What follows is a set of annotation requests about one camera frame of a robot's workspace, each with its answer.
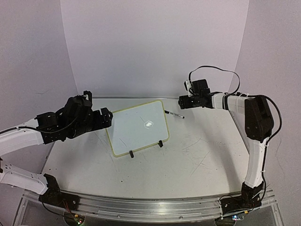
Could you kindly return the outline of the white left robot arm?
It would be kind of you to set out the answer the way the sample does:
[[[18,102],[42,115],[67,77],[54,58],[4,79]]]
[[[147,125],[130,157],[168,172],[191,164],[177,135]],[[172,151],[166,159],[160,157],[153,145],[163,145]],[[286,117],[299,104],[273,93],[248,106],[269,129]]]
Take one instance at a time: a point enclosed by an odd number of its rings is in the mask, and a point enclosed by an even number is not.
[[[92,93],[84,91],[82,95],[70,97],[64,107],[56,112],[37,115],[18,126],[5,129],[0,133],[0,154],[56,141],[74,139],[85,133],[109,128],[113,114],[107,108],[92,109]],[[16,167],[5,161],[0,162],[0,182],[30,190],[58,206],[63,202],[63,194],[55,185],[55,177],[35,174]]]

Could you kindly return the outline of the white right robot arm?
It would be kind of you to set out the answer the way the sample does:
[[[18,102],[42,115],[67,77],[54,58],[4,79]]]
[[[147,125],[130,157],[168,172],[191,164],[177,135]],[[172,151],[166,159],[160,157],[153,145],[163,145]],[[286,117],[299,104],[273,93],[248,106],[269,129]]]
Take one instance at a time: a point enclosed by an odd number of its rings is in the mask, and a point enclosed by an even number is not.
[[[264,168],[265,146],[268,139],[271,138],[274,127],[267,96],[213,92],[201,97],[198,95],[180,96],[178,105],[182,110],[204,107],[223,109],[244,115],[245,133],[249,148],[248,169],[244,184],[250,188],[262,184],[261,174]]]

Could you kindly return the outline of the white whiteboard marker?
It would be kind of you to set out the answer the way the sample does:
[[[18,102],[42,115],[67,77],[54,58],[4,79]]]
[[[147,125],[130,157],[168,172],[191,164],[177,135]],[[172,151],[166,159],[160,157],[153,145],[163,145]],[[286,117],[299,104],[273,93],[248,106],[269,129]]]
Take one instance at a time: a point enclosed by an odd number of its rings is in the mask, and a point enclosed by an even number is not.
[[[175,116],[175,117],[182,118],[182,119],[185,118],[185,116],[183,116],[183,115],[176,114],[176,113],[173,113],[173,112],[170,112],[170,111],[167,111],[167,110],[164,110],[164,113],[165,113],[165,114],[170,114],[170,115],[173,115],[173,116]]]

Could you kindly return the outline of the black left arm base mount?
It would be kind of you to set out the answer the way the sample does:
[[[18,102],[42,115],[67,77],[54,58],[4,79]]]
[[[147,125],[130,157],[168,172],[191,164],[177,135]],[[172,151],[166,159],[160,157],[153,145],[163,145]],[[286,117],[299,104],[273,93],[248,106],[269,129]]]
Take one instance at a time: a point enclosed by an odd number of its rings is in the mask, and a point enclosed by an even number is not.
[[[39,201],[44,204],[65,208],[67,210],[77,210],[80,197],[78,195],[62,192],[54,176],[44,174],[47,181],[47,190],[39,196]]]

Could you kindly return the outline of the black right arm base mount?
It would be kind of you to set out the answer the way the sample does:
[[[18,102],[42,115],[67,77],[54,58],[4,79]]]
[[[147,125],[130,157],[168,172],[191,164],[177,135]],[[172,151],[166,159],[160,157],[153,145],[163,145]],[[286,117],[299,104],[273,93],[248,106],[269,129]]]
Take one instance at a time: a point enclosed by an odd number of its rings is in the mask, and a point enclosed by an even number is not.
[[[228,215],[232,213],[242,212],[245,210],[253,210],[261,206],[260,192],[266,188],[265,182],[262,182],[259,186],[251,188],[245,184],[242,184],[241,195],[229,196],[227,198],[221,198],[219,204],[222,208],[222,215]]]

